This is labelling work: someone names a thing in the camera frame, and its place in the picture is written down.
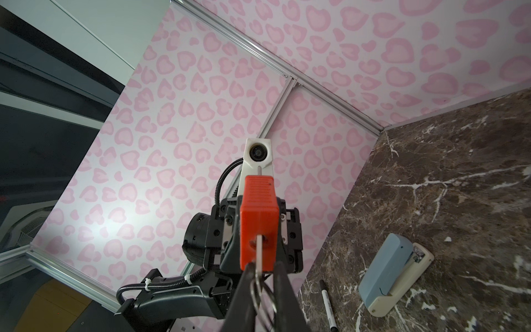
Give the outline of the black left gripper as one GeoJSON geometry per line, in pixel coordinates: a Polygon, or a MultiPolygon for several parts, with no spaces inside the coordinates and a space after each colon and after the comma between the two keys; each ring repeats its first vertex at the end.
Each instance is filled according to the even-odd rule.
{"type": "MultiPolygon", "coordinates": [[[[224,274],[242,274],[240,267],[240,222],[239,198],[221,201],[211,215],[211,267],[224,274]]],[[[300,212],[289,208],[286,201],[278,199],[279,228],[277,236],[276,260],[286,265],[288,274],[303,271],[303,241],[300,212]]]]}

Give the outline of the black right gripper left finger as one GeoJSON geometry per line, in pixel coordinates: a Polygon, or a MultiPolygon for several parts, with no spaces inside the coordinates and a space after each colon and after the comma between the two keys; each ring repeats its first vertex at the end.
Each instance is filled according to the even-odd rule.
{"type": "Polygon", "coordinates": [[[251,283],[254,280],[255,263],[251,262],[239,281],[221,332],[252,332],[255,330],[256,311],[251,296],[251,283]]]}

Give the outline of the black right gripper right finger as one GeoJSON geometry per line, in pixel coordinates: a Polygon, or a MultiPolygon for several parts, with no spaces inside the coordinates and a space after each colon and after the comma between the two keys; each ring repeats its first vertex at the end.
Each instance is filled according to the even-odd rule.
{"type": "Polygon", "coordinates": [[[277,310],[274,321],[275,331],[309,331],[283,262],[277,261],[275,263],[272,278],[274,304],[277,310]]]}

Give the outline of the red padlock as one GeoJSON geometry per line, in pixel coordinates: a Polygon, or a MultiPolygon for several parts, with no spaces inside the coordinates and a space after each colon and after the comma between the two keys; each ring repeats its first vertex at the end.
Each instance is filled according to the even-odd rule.
{"type": "Polygon", "coordinates": [[[240,267],[256,260],[257,236],[262,239],[262,271],[273,270],[278,242],[280,208],[274,178],[250,175],[245,178],[240,212],[240,267]]]}

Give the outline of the silver key with ring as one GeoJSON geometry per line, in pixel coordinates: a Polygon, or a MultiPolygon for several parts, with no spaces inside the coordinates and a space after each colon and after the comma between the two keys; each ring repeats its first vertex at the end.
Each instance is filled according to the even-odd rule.
{"type": "Polygon", "coordinates": [[[273,294],[271,288],[264,281],[264,259],[263,259],[263,244],[264,236],[256,236],[256,256],[255,256],[255,271],[254,279],[250,285],[251,299],[253,302],[254,310],[257,314],[257,319],[260,325],[267,331],[275,330],[275,314],[276,307],[273,303],[273,294]],[[264,303],[264,295],[270,300],[272,313],[266,308],[264,303]]]}

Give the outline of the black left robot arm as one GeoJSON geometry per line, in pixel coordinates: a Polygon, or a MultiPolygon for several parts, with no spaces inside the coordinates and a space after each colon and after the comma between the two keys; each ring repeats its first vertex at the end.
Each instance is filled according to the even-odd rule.
{"type": "Polygon", "coordinates": [[[224,319],[251,276],[240,269],[239,205],[241,198],[224,199],[211,214],[197,213],[185,232],[185,256],[198,271],[180,277],[148,272],[139,284],[117,290],[122,316],[134,331],[167,331],[177,319],[207,316],[224,319]]]}

